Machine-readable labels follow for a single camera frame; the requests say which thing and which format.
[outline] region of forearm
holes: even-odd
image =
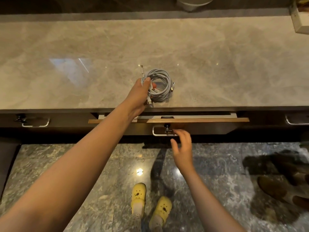
[[[224,209],[195,170],[184,174],[199,218],[209,232],[244,232],[244,228]]]
[[[43,231],[63,230],[100,176],[133,117],[119,105],[39,177],[8,214],[21,209],[41,215]]]

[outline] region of foot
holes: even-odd
[[[284,197],[287,195],[288,191],[284,188],[282,183],[272,181],[267,177],[258,177],[257,184],[265,194],[280,202],[287,203]]]
[[[162,227],[170,214],[172,209],[172,202],[168,197],[162,196],[158,203],[157,207],[150,219],[149,228],[153,230],[154,228],[160,226]]]
[[[299,186],[309,184],[309,165],[293,164],[293,158],[283,155],[274,155],[271,157],[271,160],[278,171],[283,174],[292,185]]]
[[[144,215],[146,199],[146,185],[144,183],[137,183],[132,189],[131,208],[132,214],[137,214],[141,217]]]

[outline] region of coiled charging cable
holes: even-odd
[[[150,77],[151,79],[150,88],[148,90],[147,104],[152,104],[152,101],[163,102],[164,100],[169,98],[170,93],[173,91],[174,83],[172,82],[172,79],[167,71],[155,68],[148,72],[147,76],[145,76],[143,65],[141,65],[141,74],[142,85],[147,77]],[[152,86],[152,82],[157,79],[161,79],[163,85],[165,85],[165,88],[162,91],[156,88],[154,89]]]

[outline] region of marble floor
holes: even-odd
[[[73,144],[22,145],[8,179],[0,215]],[[258,175],[286,181],[270,163],[275,152],[308,162],[299,143],[193,144],[197,172],[223,206],[248,231],[309,231],[309,212],[280,203],[257,186]],[[123,228],[130,215],[131,188],[147,186],[145,221],[157,200],[171,198],[173,209],[164,231],[203,231],[189,189],[165,144],[118,144],[97,183],[66,231],[110,231]]]

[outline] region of yellow crocs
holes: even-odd
[[[135,184],[132,189],[132,201],[131,201],[132,214],[133,214],[133,205],[135,203],[142,203],[143,211],[141,216],[144,215],[145,199],[146,199],[146,185],[144,183]]]
[[[157,203],[157,207],[156,207],[156,209],[155,209],[155,211],[154,211],[154,213],[153,213],[153,215],[150,219],[149,227],[151,226],[152,220],[153,220],[155,215],[158,215],[163,219],[162,226],[164,226],[165,223],[166,223],[166,220],[168,218],[168,215],[170,214],[171,209],[172,209],[171,200],[168,197],[162,196],[159,199],[159,201]]]

